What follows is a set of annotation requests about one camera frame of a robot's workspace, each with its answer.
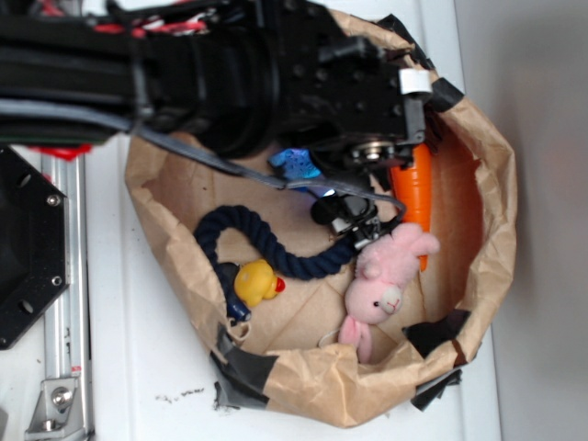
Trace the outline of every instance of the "cable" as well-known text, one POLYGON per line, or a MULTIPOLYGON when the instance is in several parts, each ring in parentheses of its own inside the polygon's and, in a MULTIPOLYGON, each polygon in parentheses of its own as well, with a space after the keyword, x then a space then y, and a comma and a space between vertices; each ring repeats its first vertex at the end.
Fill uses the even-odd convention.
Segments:
MULTIPOLYGON (((0 117, 18 117, 28 119, 63 119, 68 121, 85 122, 98 126, 129 133, 133 130, 130 119, 70 104, 58 104, 44 101, 19 100, 0 98, 0 117)), ((388 195, 376 194, 363 188, 356 187, 334 179, 294 179, 287 180, 277 176, 265 175, 251 168, 226 161, 216 154, 207 153, 180 140, 157 132, 145 126, 140 126, 135 135, 148 142, 158 145, 162 149, 185 158, 207 165, 217 171, 253 179, 266 186, 284 190, 303 187, 329 187, 348 195, 361 198, 389 202, 398 209, 396 219, 399 221, 406 212, 405 205, 398 199, 388 195)))

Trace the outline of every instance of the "yellow rubber duck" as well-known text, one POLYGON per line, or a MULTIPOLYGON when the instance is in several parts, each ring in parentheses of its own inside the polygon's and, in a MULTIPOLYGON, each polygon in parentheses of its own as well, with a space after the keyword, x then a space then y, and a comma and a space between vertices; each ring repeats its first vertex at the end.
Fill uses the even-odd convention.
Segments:
POLYGON ((237 296, 249 308, 259 304, 262 299, 273 299, 285 287, 284 280, 274 274, 274 270, 264 259, 244 265, 234 281, 237 296))

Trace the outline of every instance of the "brown paper bag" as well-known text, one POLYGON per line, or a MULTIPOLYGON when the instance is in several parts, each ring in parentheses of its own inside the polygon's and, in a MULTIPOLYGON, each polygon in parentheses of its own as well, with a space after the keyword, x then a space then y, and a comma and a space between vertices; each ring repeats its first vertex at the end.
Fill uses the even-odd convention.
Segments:
MULTIPOLYGON (((387 49, 414 47, 374 24, 334 16, 349 34, 367 35, 387 49)), ((353 426, 410 400, 417 388, 475 357, 513 277, 515 159, 466 97, 453 99, 449 93, 444 100, 447 83, 435 85, 441 88, 437 110, 442 111, 434 116, 441 139, 433 159, 432 233, 442 251, 407 288, 402 310, 372 327, 370 365, 359 365, 355 349, 335 343, 335 337, 318 347, 345 317, 352 265, 320 280, 287 279, 285 292, 255 307, 250 322, 231 327, 219 281, 192 235, 219 205, 245 205, 269 222, 290 252, 315 255, 334 238, 311 220, 312 198, 222 175, 133 141, 126 174, 130 195, 155 257, 211 352, 221 402, 353 426)), ((242 163, 270 173, 270 150, 242 163)), ((381 208, 385 218, 390 208, 381 208)), ((221 236, 218 252, 221 262, 259 257, 237 231, 221 236)))

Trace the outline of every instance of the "stuffed bunny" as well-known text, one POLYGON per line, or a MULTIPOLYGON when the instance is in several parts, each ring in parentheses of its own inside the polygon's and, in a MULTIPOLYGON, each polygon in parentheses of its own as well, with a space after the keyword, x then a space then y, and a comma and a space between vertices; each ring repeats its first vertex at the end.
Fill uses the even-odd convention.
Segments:
POLYGON ((345 293, 347 316, 339 331, 339 343, 354 345, 360 363, 368 363, 371 357, 369 325, 384 322, 398 312, 402 292, 419 270, 419 256, 438 251, 439 241, 433 234, 407 222, 359 254, 356 278, 345 293))

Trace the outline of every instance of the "orange carrot toy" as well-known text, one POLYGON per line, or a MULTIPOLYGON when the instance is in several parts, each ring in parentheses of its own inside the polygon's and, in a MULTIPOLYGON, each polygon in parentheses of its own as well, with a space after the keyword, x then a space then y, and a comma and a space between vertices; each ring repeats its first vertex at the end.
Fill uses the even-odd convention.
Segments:
MULTIPOLYGON (((389 169, 396 198, 406 205, 404 222, 416 222, 424 232, 431 230, 431 152, 422 143, 413 149, 414 164, 405 170, 389 169)), ((421 257, 421 271, 426 270, 426 255, 421 257)))

